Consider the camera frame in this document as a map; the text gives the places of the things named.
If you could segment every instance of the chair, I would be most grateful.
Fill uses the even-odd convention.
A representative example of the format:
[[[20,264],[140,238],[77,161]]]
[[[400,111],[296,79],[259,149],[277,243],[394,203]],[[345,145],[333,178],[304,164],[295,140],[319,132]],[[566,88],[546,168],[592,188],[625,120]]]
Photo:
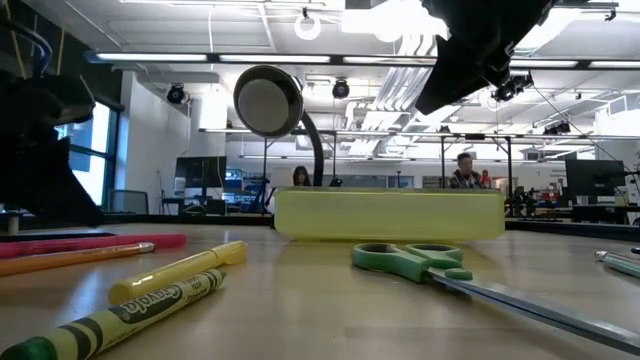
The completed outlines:
[[[149,197],[144,191],[111,189],[107,211],[149,214]]]

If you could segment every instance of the desk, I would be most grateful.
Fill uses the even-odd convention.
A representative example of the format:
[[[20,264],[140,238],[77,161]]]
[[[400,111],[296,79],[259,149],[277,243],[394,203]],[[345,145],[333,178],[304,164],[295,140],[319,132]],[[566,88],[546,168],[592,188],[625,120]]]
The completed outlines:
[[[606,221],[624,225],[629,223],[628,213],[640,213],[640,206],[579,205],[573,207],[573,221]]]
[[[118,234],[185,233],[185,248],[0,278],[0,351],[104,309],[111,285],[225,239],[249,243],[223,289],[114,346],[102,360],[636,359],[583,338],[394,275],[351,265],[353,243],[291,242],[267,228],[128,224]],[[603,269],[594,250],[628,243],[509,231],[463,246],[474,275],[588,316],[640,329],[640,280]]]

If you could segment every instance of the lamp head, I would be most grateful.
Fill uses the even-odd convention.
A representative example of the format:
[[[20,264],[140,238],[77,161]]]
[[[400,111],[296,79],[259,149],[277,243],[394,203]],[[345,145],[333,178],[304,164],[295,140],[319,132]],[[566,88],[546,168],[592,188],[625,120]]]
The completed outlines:
[[[233,104],[247,129],[269,138],[289,134],[304,112],[296,80],[268,65],[252,67],[240,75],[233,92]]]

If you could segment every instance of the yellow plastic tray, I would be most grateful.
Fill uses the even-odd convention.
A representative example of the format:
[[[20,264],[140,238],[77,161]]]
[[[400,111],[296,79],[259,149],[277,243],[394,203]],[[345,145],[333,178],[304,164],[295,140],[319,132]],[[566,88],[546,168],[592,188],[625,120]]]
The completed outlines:
[[[463,241],[504,233],[491,190],[282,188],[275,226],[295,240]]]

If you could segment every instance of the pink pencil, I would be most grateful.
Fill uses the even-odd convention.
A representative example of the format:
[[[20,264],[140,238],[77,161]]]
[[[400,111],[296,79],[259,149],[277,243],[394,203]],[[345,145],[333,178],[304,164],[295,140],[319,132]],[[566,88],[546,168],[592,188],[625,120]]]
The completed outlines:
[[[185,234],[152,234],[0,243],[0,259],[129,245],[139,242],[150,242],[156,246],[156,249],[166,249],[182,247],[186,241]]]

